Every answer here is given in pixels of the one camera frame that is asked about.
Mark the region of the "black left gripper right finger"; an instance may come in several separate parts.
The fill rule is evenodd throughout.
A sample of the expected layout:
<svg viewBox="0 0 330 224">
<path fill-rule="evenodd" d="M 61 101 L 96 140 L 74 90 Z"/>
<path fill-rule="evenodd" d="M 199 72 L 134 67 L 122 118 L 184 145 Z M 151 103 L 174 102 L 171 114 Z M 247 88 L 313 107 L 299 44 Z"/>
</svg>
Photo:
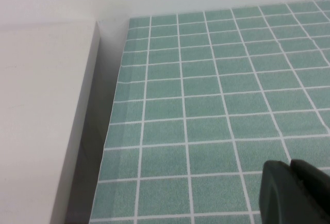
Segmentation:
<svg viewBox="0 0 330 224">
<path fill-rule="evenodd" d="M 307 198 L 321 220 L 329 223 L 329 175 L 301 159 L 293 159 L 290 169 L 303 185 Z"/>
</svg>

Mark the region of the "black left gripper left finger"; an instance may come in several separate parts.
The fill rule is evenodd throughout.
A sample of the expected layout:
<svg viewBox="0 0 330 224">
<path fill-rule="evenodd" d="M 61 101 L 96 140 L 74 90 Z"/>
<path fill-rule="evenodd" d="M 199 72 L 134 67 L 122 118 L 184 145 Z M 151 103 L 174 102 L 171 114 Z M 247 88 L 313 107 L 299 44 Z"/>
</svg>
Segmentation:
<svg viewBox="0 0 330 224">
<path fill-rule="evenodd" d="M 259 194 L 262 223 L 294 223 L 292 193 L 297 193 L 298 178 L 289 165 L 266 161 L 263 165 Z"/>
</svg>

